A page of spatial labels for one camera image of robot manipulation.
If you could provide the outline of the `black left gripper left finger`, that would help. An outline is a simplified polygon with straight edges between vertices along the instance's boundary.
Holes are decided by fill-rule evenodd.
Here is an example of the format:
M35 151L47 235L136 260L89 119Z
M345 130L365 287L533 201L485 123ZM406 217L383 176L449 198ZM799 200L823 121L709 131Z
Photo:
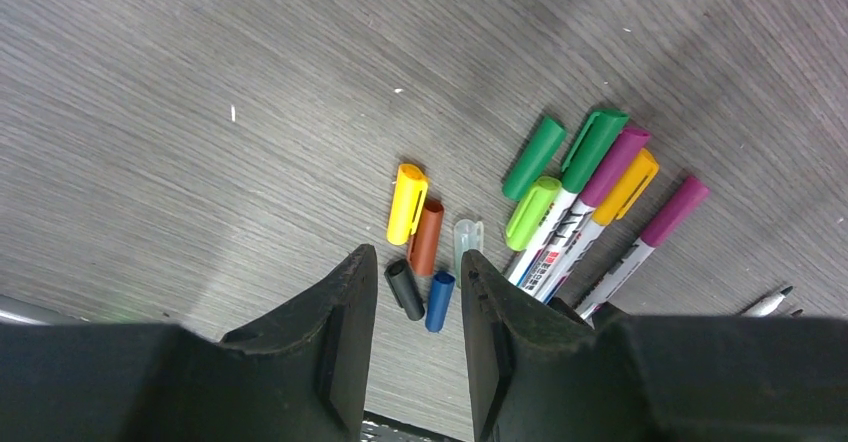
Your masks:
M377 295L363 244L217 342L177 324L5 324L1 437L355 441Z

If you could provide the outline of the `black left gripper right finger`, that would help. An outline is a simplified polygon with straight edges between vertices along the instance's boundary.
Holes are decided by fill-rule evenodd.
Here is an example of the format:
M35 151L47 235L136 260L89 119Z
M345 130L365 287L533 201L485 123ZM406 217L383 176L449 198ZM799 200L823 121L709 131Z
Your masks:
M478 441L843 441L847 324L621 316L592 328L476 250L461 290Z

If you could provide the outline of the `blue pen cap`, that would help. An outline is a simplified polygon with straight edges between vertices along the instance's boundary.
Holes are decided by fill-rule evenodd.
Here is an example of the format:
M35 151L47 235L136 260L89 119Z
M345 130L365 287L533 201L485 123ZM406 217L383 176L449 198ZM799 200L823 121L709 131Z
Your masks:
M433 275L425 320L429 332L438 333L442 330L455 283L455 277L447 271L438 271Z

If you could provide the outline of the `black pen cap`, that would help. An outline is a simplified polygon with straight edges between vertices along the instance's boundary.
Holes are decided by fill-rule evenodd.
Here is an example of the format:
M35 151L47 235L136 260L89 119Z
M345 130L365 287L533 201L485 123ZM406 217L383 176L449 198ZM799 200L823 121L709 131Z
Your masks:
M390 263L384 277L400 308L411 321L419 321L425 315L425 308L418 290L415 276L406 259Z

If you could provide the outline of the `clear pen cap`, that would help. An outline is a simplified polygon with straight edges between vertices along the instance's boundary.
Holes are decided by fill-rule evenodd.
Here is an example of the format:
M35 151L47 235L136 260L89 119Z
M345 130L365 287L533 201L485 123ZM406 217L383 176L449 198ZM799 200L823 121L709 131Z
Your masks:
M482 221L460 219L453 226L454 269L461 271L462 257L469 250L483 250L484 224Z

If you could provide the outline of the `brown pen cap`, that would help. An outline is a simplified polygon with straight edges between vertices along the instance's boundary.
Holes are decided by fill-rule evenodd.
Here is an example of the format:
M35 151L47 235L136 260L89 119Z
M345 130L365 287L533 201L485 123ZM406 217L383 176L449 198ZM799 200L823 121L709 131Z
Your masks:
M407 249L407 261L415 275L430 276L434 272L443 217L444 207L439 200L424 202L417 231Z

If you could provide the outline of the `light green pen cap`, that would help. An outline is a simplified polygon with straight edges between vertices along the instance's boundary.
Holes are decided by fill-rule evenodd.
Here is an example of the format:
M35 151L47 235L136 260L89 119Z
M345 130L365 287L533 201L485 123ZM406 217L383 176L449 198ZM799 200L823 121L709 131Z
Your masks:
M560 190L561 181L550 176L541 176L531 184L505 228L505 242L511 250L527 248Z

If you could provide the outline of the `dark green pen cap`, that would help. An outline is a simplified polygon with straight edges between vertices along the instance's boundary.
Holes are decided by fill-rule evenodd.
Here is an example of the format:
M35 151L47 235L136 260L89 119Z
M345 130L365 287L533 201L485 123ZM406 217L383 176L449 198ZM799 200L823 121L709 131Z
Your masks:
M567 130L557 119L543 116L507 173L502 194L510 200L520 200L545 170L566 135Z

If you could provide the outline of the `yellow pen cap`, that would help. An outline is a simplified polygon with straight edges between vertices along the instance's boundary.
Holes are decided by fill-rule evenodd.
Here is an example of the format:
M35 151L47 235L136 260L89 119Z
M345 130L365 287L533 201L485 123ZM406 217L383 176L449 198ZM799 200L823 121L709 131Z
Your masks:
M416 233L428 188L429 179L418 166L398 166L386 231L390 244L403 245Z

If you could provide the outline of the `purple cap marker green end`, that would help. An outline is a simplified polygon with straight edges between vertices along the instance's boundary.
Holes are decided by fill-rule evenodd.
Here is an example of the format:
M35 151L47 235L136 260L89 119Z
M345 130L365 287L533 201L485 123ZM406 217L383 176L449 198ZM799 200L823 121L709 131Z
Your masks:
M697 177L687 177L624 255L584 294L574 311L589 319L709 194L710 189Z

